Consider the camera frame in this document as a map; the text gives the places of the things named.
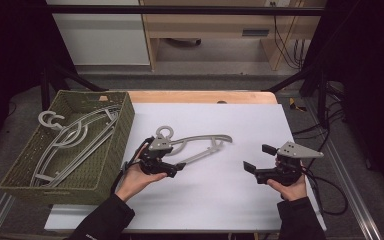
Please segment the yellow and black tool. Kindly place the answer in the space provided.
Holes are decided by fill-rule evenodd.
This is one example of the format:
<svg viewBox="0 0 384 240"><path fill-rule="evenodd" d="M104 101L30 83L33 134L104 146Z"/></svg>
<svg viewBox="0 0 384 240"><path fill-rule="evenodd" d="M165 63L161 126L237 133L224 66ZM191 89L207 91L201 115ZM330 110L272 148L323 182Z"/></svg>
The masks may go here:
<svg viewBox="0 0 384 240"><path fill-rule="evenodd" d="M289 98L289 107L292 110L298 110L298 111L301 111L301 112L307 112L307 108L306 107L300 107L300 106L296 105L296 102L295 102L294 98Z"/></svg>

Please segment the green woven basket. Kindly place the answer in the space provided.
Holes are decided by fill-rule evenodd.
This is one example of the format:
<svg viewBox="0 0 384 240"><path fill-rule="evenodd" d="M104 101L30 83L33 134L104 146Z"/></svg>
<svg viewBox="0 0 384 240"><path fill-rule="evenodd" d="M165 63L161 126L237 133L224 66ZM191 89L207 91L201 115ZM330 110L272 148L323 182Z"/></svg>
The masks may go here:
<svg viewBox="0 0 384 240"><path fill-rule="evenodd" d="M110 195L135 116L126 92L59 91L0 189L40 204L99 204Z"/></svg>

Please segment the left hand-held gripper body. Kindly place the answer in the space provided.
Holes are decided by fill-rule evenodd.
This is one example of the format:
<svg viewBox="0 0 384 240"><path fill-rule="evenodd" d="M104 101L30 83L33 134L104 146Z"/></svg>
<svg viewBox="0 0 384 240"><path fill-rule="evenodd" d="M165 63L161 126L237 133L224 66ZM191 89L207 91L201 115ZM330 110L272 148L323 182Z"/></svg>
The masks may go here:
<svg viewBox="0 0 384 240"><path fill-rule="evenodd" d="M148 144L139 155L139 165L142 171L147 174L166 173L168 177L173 178L177 174L176 166L165 163L163 157L172 152L173 147L164 137L155 137L152 144Z"/></svg>

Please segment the light wooden desk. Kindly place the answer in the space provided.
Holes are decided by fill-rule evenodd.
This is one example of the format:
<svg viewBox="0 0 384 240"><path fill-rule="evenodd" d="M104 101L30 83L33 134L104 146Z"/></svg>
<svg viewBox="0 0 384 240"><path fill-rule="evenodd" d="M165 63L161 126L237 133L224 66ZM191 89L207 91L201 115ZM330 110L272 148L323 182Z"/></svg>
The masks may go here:
<svg viewBox="0 0 384 240"><path fill-rule="evenodd" d="M327 0L138 0L142 6L316 7ZM207 39L254 38L261 41L272 70L280 68L286 46L294 40L310 41L318 16L155 15L143 16L147 38Z"/></svg>

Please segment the white cabinet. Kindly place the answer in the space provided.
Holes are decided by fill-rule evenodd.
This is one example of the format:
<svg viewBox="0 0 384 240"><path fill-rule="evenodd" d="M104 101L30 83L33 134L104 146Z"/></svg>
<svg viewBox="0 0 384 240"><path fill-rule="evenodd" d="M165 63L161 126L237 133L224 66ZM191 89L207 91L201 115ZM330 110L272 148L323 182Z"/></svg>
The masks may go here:
<svg viewBox="0 0 384 240"><path fill-rule="evenodd" d="M76 66L149 65L140 14L54 14Z"/></svg>

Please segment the dark chair base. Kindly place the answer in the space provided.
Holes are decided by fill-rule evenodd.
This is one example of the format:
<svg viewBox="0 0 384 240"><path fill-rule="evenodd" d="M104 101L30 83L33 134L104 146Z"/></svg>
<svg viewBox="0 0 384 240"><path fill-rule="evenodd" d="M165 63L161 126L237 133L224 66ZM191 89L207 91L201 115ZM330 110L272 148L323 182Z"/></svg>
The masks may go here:
<svg viewBox="0 0 384 240"><path fill-rule="evenodd" d="M173 39L173 38L166 38L165 41L176 47L196 47L201 45L202 40L201 39Z"/></svg>

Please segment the dark curtain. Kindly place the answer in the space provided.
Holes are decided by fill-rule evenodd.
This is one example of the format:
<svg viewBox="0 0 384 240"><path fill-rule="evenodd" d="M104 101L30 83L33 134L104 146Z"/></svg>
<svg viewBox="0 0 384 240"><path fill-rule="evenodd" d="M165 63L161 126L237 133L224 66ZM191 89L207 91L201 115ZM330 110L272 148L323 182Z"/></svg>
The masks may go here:
<svg viewBox="0 0 384 240"><path fill-rule="evenodd" d="M345 88L345 110L384 176L384 0L327 0L306 64L322 54L327 78Z"/></svg>
<svg viewBox="0 0 384 240"><path fill-rule="evenodd" d="M13 96L40 84L43 70L75 67L46 0L0 0L0 130Z"/></svg>

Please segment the black metal stand strut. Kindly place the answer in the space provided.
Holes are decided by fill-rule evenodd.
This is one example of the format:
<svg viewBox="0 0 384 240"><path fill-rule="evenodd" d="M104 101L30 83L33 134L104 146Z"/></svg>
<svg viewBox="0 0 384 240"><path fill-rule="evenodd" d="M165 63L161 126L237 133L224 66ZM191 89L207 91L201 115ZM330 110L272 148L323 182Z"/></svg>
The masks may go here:
<svg viewBox="0 0 384 240"><path fill-rule="evenodd" d="M60 65L48 64L44 67L40 75L41 103L42 109L47 110L50 107L50 86L56 92L59 90L69 90L66 79L75 81L76 83L95 92L105 91L105 88L99 87L86 79L80 77L77 73L69 71Z"/></svg>
<svg viewBox="0 0 384 240"><path fill-rule="evenodd" d="M327 78L325 77L323 68L316 63L310 64L303 68L298 73L288 77L286 80L275 84L268 89L264 89L264 92L277 93L283 88L303 80L303 83L299 89L299 94L302 97L310 97L315 91L318 91L317 95L317 120L322 127L326 128L328 125L327 110L326 110L326 96L327 96Z"/></svg>

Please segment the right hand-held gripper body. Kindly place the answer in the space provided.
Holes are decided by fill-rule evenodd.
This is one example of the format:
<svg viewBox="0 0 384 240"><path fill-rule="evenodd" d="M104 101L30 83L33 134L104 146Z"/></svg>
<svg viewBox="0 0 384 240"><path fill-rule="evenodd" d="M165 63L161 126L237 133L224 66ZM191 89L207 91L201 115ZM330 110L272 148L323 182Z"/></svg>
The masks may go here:
<svg viewBox="0 0 384 240"><path fill-rule="evenodd" d="M276 148L273 156L279 161L272 169L256 169L254 176L258 184L266 184L269 179L275 180L284 186L295 183L302 175L301 160L322 158L324 154L294 142L286 142L282 147Z"/></svg>

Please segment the person's left hand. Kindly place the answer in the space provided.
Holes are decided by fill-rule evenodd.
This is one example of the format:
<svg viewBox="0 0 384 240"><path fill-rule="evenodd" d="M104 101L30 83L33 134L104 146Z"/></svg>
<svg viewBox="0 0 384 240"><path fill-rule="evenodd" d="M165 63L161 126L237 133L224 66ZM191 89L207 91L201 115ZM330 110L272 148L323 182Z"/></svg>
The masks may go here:
<svg viewBox="0 0 384 240"><path fill-rule="evenodd" d="M166 176L166 173L147 175L142 171L140 165L135 163L127 169L127 172L125 173L124 178L120 183L120 187L117 190L116 195L122 201L127 202L148 185L154 182L158 182L164 179Z"/></svg>

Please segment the black horizontal frame bar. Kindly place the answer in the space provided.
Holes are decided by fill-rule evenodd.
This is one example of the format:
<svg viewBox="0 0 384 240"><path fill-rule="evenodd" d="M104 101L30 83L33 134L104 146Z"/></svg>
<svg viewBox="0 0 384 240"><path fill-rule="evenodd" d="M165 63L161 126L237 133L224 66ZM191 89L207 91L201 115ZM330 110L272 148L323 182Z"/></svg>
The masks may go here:
<svg viewBox="0 0 384 240"><path fill-rule="evenodd" d="M229 6L47 5L45 9L60 14L322 16L325 13L323 8Z"/></svg>

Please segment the person's right hand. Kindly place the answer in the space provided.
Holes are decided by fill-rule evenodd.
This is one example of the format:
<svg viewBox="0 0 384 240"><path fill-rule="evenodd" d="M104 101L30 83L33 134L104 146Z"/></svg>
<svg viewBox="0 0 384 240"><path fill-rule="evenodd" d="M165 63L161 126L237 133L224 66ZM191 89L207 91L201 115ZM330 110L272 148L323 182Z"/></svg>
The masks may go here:
<svg viewBox="0 0 384 240"><path fill-rule="evenodd" d="M284 200L295 201L307 196L305 176L301 175L300 178L290 186L284 186L281 183L269 179L267 184L281 194Z"/></svg>

